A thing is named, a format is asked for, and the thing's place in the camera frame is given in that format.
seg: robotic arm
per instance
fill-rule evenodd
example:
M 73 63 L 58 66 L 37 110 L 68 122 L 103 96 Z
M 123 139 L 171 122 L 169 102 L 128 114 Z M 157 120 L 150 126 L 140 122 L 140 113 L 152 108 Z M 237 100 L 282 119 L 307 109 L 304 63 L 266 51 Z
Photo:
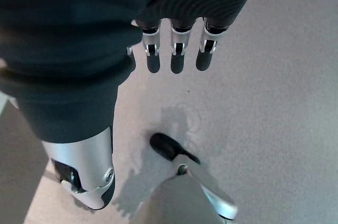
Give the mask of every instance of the robotic arm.
M 180 73 L 191 28 L 204 17 L 196 67 L 206 70 L 245 2 L 0 0 L 0 90 L 16 98 L 61 185 L 102 209 L 115 189 L 112 121 L 117 88 L 135 69 L 131 46 L 143 40 L 156 73 L 160 23 L 169 18 L 171 69 Z

